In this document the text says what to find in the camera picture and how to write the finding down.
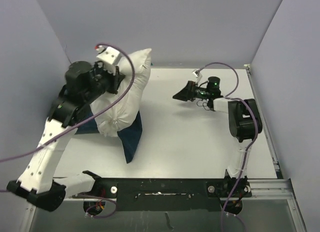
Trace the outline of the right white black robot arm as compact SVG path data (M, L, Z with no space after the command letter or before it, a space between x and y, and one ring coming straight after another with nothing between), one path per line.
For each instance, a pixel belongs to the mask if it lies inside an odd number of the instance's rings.
M236 140L237 150L233 152L226 172L230 178L243 179L247 175L252 145L262 132L262 120L255 99L223 97L220 81L211 76L204 82L205 87L188 81L172 98L184 102L199 99L204 101L205 109L227 114L229 132Z

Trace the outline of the white pillow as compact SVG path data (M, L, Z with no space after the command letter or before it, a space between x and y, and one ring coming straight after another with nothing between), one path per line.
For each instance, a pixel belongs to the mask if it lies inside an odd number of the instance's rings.
M134 69L134 82L127 94L112 108L95 118L97 129L101 135L117 137L118 132L131 126L140 109L143 91L151 74L151 48L129 54ZM93 114L113 103L128 87L132 79L132 69L126 58L121 58L119 72L125 75L117 94L104 93L90 105Z

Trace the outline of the dark blue embroidered pillowcase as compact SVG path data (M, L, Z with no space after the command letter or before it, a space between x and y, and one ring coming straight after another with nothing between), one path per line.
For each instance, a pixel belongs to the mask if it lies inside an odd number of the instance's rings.
M138 111L136 118L131 126L117 132L119 139L121 140L123 152L125 156L126 163L132 162L134 155L137 151L141 136L143 132L143 125L141 120L140 111ZM77 134L96 134L99 133L97 123L94 119L88 123L80 126Z

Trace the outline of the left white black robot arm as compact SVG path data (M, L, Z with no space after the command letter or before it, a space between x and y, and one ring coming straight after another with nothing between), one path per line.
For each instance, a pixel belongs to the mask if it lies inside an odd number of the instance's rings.
M65 84L52 102L42 137L27 168L7 190L27 202L52 212L66 197L86 193L100 195L101 177L90 172L65 178L54 178L57 165L79 126L86 124L91 103L105 92L117 94L125 78L119 67L99 60L94 64L78 61L70 64L64 74Z

